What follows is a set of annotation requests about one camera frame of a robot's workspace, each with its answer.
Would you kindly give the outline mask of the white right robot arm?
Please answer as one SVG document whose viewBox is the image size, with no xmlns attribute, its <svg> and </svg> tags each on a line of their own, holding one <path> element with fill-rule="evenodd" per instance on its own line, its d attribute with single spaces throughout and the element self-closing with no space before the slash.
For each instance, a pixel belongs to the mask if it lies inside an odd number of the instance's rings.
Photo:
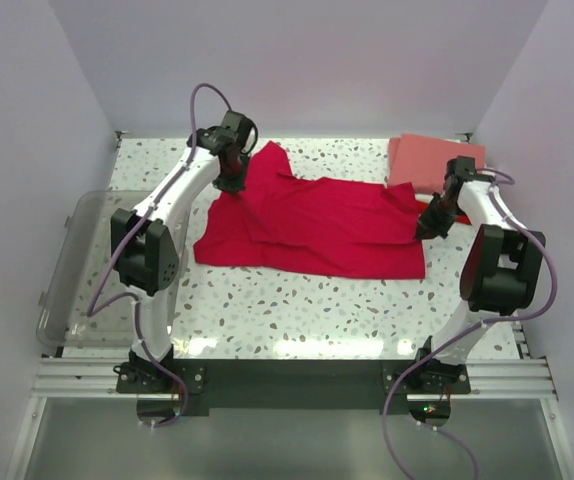
<svg viewBox="0 0 574 480">
<path fill-rule="evenodd" d="M 460 214 L 475 229 L 460 273 L 460 303 L 416 354 L 412 379 L 423 392 L 436 392 L 448 380 L 447 368 L 464 365 L 489 327 L 533 301 L 546 239 L 507 210 L 501 182 L 498 172 L 478 170 L 472 158 L 453 158 L 447 162 L 443 192 L 433 195 L 419 217 L 418 240 L 445 239 Z"/>
</svg>

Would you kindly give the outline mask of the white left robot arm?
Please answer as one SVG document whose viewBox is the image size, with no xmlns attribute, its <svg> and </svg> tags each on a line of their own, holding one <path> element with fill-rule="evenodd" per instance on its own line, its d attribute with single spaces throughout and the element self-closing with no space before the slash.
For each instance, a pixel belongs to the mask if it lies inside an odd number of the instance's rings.
<svg viewBox="0 0 574 480">
<path fill-rule="evenodd" d="M 167 390 L 174 368 L 163 361 L 172 351 L 167 326 L 183 271 L 190 207 L 208 186 L 237 194 L 245 189 L 251 149 L 258 137 L 247 116 L 227 111 L 220 124 L 192 134 L 180 160 L 161 183 L 130 210 L 110 220 L 113 269 L 136 296 L 133 354 L 145 361 L 140 382 L 152 392 Z"/>
</svg>

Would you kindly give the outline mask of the crimson red t-shirt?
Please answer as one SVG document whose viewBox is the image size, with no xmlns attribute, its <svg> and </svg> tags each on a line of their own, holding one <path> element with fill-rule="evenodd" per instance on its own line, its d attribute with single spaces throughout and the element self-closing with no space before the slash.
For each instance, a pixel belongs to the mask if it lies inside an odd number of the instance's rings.
<svg viewBox="0 0 574 480">
<path fill-rule="evenodd" d="M 245 190 L 210 206 L 194 258 L 218 267 L 420 280 L 426 267 L 417 219 L 411 184 L 299 179 L 287 152 L 269 142 L 253 156 Z"/>
</svg>

